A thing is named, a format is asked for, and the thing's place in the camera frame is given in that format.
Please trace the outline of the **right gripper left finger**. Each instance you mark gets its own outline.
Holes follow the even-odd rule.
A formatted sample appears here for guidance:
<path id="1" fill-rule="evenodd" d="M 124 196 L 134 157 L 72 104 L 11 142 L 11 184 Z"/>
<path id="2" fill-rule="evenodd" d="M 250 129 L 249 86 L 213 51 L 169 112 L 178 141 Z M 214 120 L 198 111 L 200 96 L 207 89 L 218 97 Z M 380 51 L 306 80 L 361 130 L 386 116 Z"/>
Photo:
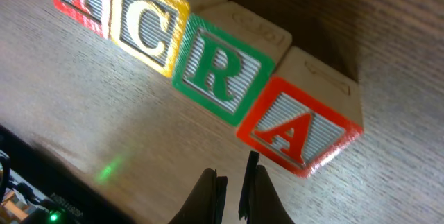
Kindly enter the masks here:
<path id="1" fill-rule="evenodd" d="M 169 224 L 221 224 L 228 178 L 206 168 Z"/>

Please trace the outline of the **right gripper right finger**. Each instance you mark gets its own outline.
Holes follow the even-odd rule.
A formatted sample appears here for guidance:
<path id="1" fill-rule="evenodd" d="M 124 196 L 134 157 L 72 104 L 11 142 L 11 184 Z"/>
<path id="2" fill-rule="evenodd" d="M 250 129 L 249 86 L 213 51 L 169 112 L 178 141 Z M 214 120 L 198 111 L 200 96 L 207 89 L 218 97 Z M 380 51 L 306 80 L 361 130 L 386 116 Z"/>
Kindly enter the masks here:
<path id="1" fill-rule="evenodd" d="M 294 224 L 285 210 L 259 153 L 250 151 L 239 201 L 239 220 L 247 224 Z"/>

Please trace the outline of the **red block A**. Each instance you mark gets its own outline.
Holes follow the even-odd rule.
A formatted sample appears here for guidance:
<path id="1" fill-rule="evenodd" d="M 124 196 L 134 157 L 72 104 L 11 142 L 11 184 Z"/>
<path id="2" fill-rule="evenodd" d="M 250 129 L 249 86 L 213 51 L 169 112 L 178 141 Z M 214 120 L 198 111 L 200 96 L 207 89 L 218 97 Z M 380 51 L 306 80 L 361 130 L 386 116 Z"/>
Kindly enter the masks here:
<path id="1" fill-rule="evenodd" d="M 358 83 L 293 46 L 239 125 L 237 137 L 308 178 L 363 130 Z"/>

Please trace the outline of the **green block R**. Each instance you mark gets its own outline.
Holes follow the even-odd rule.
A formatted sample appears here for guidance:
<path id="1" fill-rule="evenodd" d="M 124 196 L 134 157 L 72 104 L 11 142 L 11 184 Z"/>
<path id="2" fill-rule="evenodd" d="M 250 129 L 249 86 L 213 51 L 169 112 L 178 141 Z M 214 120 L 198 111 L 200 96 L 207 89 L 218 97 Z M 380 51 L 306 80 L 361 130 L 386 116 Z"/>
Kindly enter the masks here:
<path id="1" fill-rule="evenodd" d="M 233 1 L 190 15 L 172 84 L 238 126 L 292 43 L 290 32 Z"/>

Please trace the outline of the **yellow block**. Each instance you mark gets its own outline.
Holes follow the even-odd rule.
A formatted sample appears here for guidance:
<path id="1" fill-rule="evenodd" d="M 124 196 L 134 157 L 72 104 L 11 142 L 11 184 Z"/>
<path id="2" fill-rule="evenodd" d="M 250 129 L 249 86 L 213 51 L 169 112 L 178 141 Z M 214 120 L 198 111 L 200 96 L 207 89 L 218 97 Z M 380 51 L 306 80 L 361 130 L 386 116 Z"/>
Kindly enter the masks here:
<path id="1" fill-rule="evenodd" d="M 112 0 L 112 41 L 170 78 L 188 17 L 227 0 Z"/>

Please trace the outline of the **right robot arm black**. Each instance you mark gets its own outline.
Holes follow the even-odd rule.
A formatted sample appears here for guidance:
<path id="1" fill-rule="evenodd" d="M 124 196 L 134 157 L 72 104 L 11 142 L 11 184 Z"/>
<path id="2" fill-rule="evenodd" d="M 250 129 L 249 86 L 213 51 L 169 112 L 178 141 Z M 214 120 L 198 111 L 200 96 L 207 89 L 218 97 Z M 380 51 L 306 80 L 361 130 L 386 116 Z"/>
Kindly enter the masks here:
<path id="1" fill-rule="evenodd" d="M 172 223 L 221 223 L 228 179 L 205 169 Z M 133 219 L 81 182 L 60 163 L 1 128 L 1 196 L 17 192 L 36 210 L 24 223 L 132 223 Z M 239 218 L 250 224 L 292 223 L 259 153 L 246 165 Z"/>

